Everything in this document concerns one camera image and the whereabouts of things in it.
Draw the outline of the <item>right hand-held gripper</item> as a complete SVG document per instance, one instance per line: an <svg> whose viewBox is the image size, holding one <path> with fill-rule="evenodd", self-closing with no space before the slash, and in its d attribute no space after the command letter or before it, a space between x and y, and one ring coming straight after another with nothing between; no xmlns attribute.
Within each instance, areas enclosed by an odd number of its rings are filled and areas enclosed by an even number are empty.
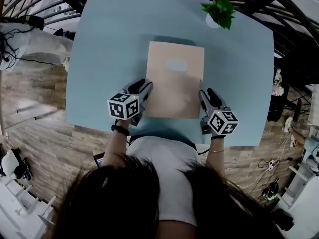
<svg viewBox="0 0 319 239"><path fill-rule="evenodd" d="M199 90L199 99L205 115L200 121L203 135L228 136L238 126L239 121L226 102L211 88Z"/></svg>

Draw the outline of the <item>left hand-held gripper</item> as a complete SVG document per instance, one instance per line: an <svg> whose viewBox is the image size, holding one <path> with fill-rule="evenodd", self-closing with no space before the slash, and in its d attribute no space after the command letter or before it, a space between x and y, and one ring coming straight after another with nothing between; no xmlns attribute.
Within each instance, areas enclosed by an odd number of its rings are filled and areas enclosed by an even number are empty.
<svg viewBox="0 0 319 239"><path fill-rule="evenodd" d="M145 110L144 102L153 89L152 82L145 79L130 82L107 100L109 115L137 126Z"/></svg>

